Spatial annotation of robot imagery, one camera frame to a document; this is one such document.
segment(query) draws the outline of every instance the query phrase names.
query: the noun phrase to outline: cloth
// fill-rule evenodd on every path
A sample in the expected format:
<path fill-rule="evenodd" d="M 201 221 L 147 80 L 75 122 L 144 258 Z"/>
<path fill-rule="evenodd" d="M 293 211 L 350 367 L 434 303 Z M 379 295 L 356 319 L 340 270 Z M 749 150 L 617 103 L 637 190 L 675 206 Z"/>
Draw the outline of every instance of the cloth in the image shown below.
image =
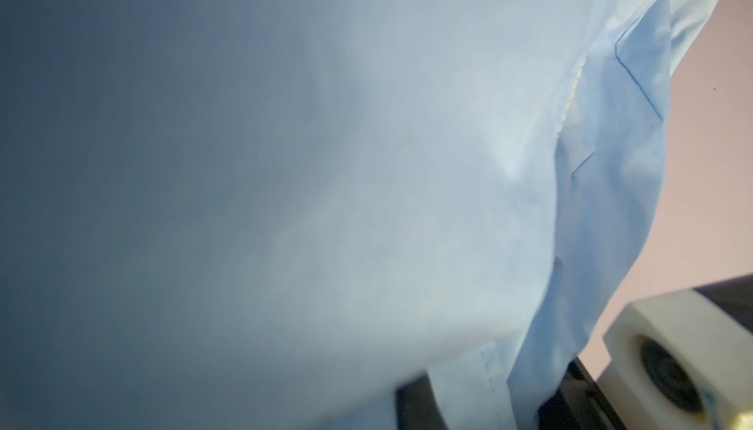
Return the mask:
<path fill-rule="evenodd" d="M 678 1 L 0 0 L 0 418 L 370 428 L 428 368 L 532 423 L 648 231 Z"/>

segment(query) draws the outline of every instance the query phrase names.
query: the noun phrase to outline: wall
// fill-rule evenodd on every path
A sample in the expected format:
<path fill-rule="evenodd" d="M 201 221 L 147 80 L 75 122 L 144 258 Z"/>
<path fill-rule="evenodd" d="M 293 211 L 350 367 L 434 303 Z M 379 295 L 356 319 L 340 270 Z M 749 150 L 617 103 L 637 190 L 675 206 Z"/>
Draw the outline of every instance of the wall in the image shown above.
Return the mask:
<path fill-rule="evenodd" d="M 635 299 L 753 271 L 753 0 L 722 0 L 675 71 L 666 187 L 648 242 L 580 354 Z"/>

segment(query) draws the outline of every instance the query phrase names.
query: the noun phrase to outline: stitching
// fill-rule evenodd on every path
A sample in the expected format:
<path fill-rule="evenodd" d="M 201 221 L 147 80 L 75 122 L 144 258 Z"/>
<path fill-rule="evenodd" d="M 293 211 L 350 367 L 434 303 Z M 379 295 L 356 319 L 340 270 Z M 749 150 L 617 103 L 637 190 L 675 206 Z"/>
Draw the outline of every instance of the stitching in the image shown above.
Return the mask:
<path fill-rule="evenodd" d="M 584 57 L 583 60 L 580 62 L 580 67 L 578 68 L 578 72 L 575 74 L 575 81 L 572 83 L 572 89 L 570 89 L 570 96 L 567 99 L 567 105 L 565 105 L 565 111 L 562 112 L 562 121 L 560 122 L 560 130 L 557 132 L 557 134 L 562 133 L 562 129 L 565 128 L 565 120 L 567 119 L 567 114 L 570 111 L 570 105 L 572 105 L 572 99 L 575 97 L 575 89 L 578 88 L 578 83 L 580 82 L 580 75 L 583 74 L 583 66 L 586 65 L 586 58 Z"/>
<path fill-rule="evenodd" d="M 481 350 L 481 356 L 484 358 L 484 368 L 486 368 L 486 378 L 489 380 L 489 387 L 492 389 L 494 401 L 497 401 L 499 397 L 497 397 L 497 389 L 494 387 L 494 381 L 492 381 L 492 371 L 489 369 L 489 357 L 486 355 L 486 350 Z M 499 415 L 499 409 L 495 409 L 494 414 L 497 417 L 497 426 L 502 428 L 502 417 Z"/>
<path fill-rule="evenodd" d="M 648 98 L 648 95 L 646 94 L 646 91 L 643 90 L 643 87 L 641 87 L 640 83 L 638 82 L 638 79 L 635 78 L 635 76 L 633 75 L 633 73 L 630 72 L 630 69 L 628 69 L 627 66 L 625 66 L 625 63 L 622 62 L 622 59 L 620 59 L 619 50 L 617 49 L 617 47 L 619 46 L 619 44 L 622 41 L 622 39 L 625 38 L 625 35 L 627 34 L 627 32 L 630 31 L 630 30 L 632 30 L 632 29 L 634 29 L 635 28 L 635 24 L 638 23 L 640 20 L 641 19 L 639 18 L 638 20 L 636 20 L 632 24 L 630 24 L 630 26 L 627 27 L 626 30 L 622 32 L 622 35 L 620 35 L 620 38 L 618 40 L 616 40 L 616 42 L 615 42 L 615 58 L 617 59 L 617 62 L 620 63 L 620 66 L 622 66 L 622 68 L 627 71 L 627 73 L 630 76 L 630 78 L 633 80 L 633 82 L 635 82 L 635 85 L 638 86 L 638 89 L 641 91 L 641 93 L 645 97 L 645 99 L 648 102 L 648 104 L 651 105 L 651 108 L 654 110 L 654 113 L 656 113 L 656 116 L 663 122 L 664 118 L 662 118 L 661 115 L 659 114 L 659 110 L 657 110 L 657 107 L 654 105 L 654 102 L 652 102 L 651 99 Z"/>

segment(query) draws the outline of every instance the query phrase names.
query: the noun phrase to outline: circular hole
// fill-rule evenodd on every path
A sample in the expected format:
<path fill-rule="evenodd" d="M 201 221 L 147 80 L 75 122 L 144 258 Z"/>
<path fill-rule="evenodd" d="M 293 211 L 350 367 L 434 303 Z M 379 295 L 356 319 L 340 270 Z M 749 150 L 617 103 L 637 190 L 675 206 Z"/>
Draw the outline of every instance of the circular hole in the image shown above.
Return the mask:
<path fill-rule="evenodd" d="M 693 381 L 661 345 L 653 340 L 646 340 L 641 345 L 641 362 L 654 386 L 670 402 L 690 414 L 699 414 L 703 411 Z"/>

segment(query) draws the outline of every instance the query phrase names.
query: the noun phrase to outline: blue fabric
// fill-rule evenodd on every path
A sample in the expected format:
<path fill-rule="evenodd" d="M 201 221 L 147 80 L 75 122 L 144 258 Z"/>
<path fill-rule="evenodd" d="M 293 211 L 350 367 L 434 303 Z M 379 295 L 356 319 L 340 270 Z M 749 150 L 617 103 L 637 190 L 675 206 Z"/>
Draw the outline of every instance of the blue fabric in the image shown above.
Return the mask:
<path fill-rule="evenodd" d="M 0 418 L 532 424 L 714 2 L 0 1 Z"/>

